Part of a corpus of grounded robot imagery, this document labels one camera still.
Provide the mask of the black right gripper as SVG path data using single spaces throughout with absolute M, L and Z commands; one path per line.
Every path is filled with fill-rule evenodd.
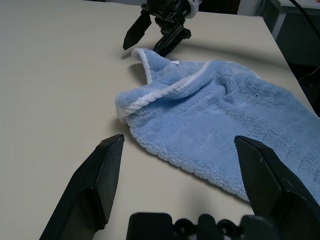
M 162 38 L 155 44 L 153 51 L 162 57 L 170 54 L 184 39 L 189 39 L 191 31 L 183 25 L 191 13 L 187 0 L 147 0 L 141 5 L 142 12 L 127 31 L 122 48 L 127 50 L 136 45 L 152 24 L 150 15 L 161 27 Z

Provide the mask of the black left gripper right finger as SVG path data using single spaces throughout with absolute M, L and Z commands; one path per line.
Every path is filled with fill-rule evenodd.
M 285 240 L 318 240 L 320 206 L 302 181 L 262 142 L 238 135 L 234 143 L 253 212 L 271 218 Z

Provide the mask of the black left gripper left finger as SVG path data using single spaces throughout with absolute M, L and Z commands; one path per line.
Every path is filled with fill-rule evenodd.
M 120 173 L 124 135 L 102 140 L 74 172 L 40 239 L 91 240 L 109 222 Z

